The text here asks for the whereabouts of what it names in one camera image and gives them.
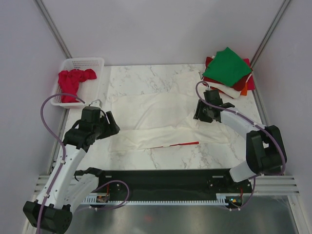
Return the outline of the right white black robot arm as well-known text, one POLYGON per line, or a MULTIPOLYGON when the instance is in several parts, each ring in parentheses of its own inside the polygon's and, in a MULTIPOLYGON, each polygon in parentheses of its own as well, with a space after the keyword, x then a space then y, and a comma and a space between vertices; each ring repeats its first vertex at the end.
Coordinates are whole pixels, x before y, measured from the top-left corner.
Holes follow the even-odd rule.
POLYGON ((282 175, 287 157, 281 133, 275 125, 265 126, 241 114, 229 102, 224 103, 217 90, 206 90, 204 99, 197 103, 194 119, 227 125, 246 140, 246 159, 229 169, 223 186, 229 192, 236 191, 241 182, 257 175, 282 175))

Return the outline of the white coca-cola t-shirt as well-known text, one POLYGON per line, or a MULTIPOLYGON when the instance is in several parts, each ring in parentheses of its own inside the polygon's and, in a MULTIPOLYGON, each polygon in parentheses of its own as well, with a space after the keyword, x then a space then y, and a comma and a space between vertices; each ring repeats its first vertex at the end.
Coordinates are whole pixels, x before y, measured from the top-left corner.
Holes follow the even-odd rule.
POLYGON ((168 147, 185 143, 228 143, 227 128, 193 118, 198 102, 199 71, 173 76, 169 92, 112 97, 112 113, 120 132, 110 152, 168 147))

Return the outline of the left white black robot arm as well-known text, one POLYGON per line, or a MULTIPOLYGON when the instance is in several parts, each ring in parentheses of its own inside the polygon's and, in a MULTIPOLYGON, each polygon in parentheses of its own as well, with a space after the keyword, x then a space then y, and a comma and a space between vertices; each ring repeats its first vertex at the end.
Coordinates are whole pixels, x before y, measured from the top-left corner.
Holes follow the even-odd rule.
POLYGON ((96 140, 116 135, 120 131, 112 112, 99 107, 82 109, 81 118, 65 133, 63 154, 57 159, 47 183, 35 201, 26 201, 23 212, 38 232, 65 233, 79 202, 92 191, 101 192, 107 186, 102 170, 88 168, 72 189, 69 188, 78 165, 96 140))

